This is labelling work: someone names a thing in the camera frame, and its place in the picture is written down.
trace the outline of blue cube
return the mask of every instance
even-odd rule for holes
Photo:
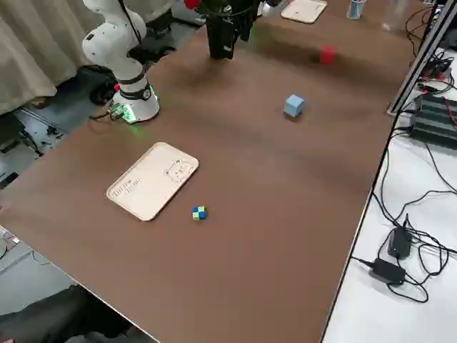
[[[284,104],[284,113],[289,116],[298,116],[301,113],[301,110],[305,106],[305,99],[302,99],[295,94],[290,95],[287,98],[286,103]]]
[[[192,209],[192,218],[195,221],[206,219],[205,206],[195,206],[194,209]]]

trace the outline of power adapter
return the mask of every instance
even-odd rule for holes
[[[396,227],[388,241],[388,254],[396,259],[405,259],[411,252],[413,236],[404,227]]]
[[[385,284],[399,286],[405,282],[406,271],[400,266],[379,258],[375,259],[374,262],[368,262],[355,257],[352,258],[370,267],[370,276]]]

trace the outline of red wire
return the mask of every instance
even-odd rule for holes
[[[451,118],[451,121],[454,123],[454,125],[457,126],[457,118],[452,113],[451,108],[449,107],[448,100],[444,96],[443,96],[443,100],[444,100],[444,104],[446,105],[446,108],[448,109],[449,118]]]

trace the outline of white table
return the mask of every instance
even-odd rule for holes
[[[453,76],[457,79],[457,71],[453,72]],[[439,89],[445,86],[439,83],[430,85]],[[454,89],[442,95],[447,99],[457,99]],[[399,120],[401,125],[404,122],[404,118]],[[429,146],[442,175],[457,188],[457,151]],[[406,202],[417,199],[429,189],[448,189],[433,168],[425,146],[419,141],[399,136],[392,139],[389,151],[390,167],[384,184],[384,200],[395,217]],[[385,168],[386,160],[376,183],[376,194],[379,194]],[[407,212],[416,229],[428,232],[448,248],[457,248],[456,196],[432,195],[420,204],[410,206]],[[368,198],[366,216],[359,225],[353,256],[373,261],[391,229],[392,225],[383,217],[376,200]],[[386,249],[381,257],[396,263]],[[430,269],[438,267],[438,257],[430,256],[428,261]],[[402,265],[417,279],[425,277],[417,249],[412,249],[411,256]],[[405,287],[408,287],[408,295],[422,296],[416,287]],[[451,257],[443,273],[431,278],[425,288],[429,301],[426,304],[413,303],[396,296],[385,284],[371,278],[368,267],[350,260],[323,343],[429,343],[457,339],[457,257]]]

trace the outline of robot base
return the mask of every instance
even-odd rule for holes
[[[160,107],[152,87],[151,93],[151,97],[144,101],[126,99],[118,91],[113,96],[112,112],[120,112],[122,119],[129,124],[152,119],[158,114]]]

